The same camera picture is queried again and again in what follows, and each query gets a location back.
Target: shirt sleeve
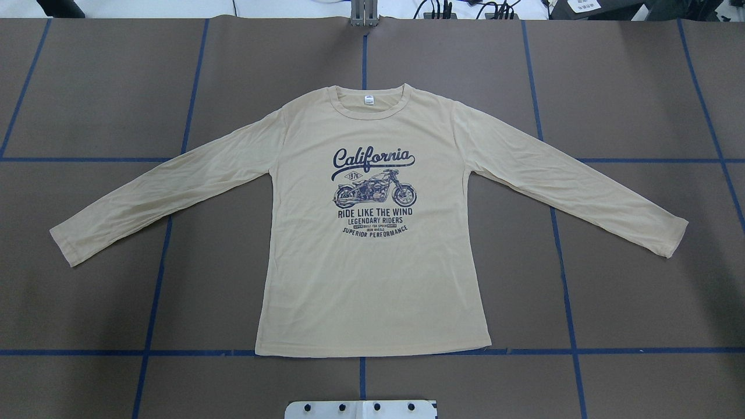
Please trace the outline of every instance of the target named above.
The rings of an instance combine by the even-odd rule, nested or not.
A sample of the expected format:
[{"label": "shirt sleeve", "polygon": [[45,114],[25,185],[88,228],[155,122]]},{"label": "shirt sleeve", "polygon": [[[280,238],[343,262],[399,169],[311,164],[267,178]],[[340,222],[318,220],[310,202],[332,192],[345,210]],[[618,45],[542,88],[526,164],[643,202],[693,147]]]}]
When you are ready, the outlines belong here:
[{"label": "shirt sleeve", "polygon": [[454,103],[456,145],[472,171],[664,257],[688,222],[548,144]]},{"label": "shirt sleeve", "polygon": [[161,217],[268,173],[286,133],[282,110],[169,160],[49,230],[76,266]]}]

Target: graphic print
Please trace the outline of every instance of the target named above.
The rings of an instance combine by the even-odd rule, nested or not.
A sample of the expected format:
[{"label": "graphic print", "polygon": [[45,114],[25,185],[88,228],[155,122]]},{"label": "graphic print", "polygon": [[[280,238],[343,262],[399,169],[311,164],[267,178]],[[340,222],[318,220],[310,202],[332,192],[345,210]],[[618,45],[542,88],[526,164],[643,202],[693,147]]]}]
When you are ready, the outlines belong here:
[{"label": "graphic print", "polygon": [[[356,177],[353,174],[357,172],[353,171],[348,177]],[[360,202],[385,202],[393,184],[393,202],[401,207],[411,207],[416,202],[416,191],[412,185],[399,182],[398,174],[398,170],[387,168],[368,180],[353,180],[352,185],[341,184],[334,196],[334,203],[339,208],[350,208]]]},{"label": "graphic print", "polygon": [[[340,208],[337,218],[343,221],[343,233],[355,237],[390,237],[408,231],[407,217],[413,215],[411,206],[416,203],[416,190],[409,183],[399,180],[399,170],[392,167],[412,166],[416,158],[409,150],[398,148],[394,152],[376,154],[372,146],[358,148],[350,155],[345,148],[334,154],[332,181],[345,171],[344,177],[351,183],[338,183],[334,193],[334,204]],[[354,171],[361,168],[364,173],[371,168],[385,168],[377,174],[364,179],[364,175]],[[397,207],[359,207],[357,204],[386,204],[388,195]]]}]

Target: motorcycle graphic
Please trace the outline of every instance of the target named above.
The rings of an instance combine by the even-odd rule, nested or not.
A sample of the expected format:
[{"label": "motorcycle graphic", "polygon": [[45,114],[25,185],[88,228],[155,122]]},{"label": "motorcycle graphic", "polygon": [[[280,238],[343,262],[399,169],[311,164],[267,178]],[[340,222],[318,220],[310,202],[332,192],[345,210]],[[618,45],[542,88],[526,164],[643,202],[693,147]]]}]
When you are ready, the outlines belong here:
[{"label": "motorcycle graphic", "polygon": [[401,207],[411,207],[416,201],[416,191],[410,184],[399,182],[398,173],[398,170],[388,168],[367,180],[339,185],[334,203],[339,208],[350,208],[360,202],[385,202],[392,183],[396,187],[393,202]]}]

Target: metal bracket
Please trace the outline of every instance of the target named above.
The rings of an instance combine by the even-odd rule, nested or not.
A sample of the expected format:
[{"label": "metal bracket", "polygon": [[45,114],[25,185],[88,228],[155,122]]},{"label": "metal bracket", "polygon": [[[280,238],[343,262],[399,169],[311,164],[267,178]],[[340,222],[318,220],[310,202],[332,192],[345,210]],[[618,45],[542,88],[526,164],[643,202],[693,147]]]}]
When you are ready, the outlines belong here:
[{"label": "metal bracket", "polygon": [[352,26],[378,26],[378,0],[352,0]]},{"label": "metal bracket", "polygon": [[434,400],[292,402],[285,419],[437,419]]}]

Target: white label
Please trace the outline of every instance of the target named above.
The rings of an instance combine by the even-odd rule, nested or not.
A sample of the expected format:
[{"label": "white label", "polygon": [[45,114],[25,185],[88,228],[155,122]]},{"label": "white label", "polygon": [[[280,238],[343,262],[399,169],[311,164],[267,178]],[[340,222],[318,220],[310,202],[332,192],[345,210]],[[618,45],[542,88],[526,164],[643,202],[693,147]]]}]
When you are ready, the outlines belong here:
[{"label": "white label", "polygon": [[567,0],[567,3],[569,3],[569,7],[571,7],[575,13],[584,13],[600,8],[600,4],[597,0]]}]

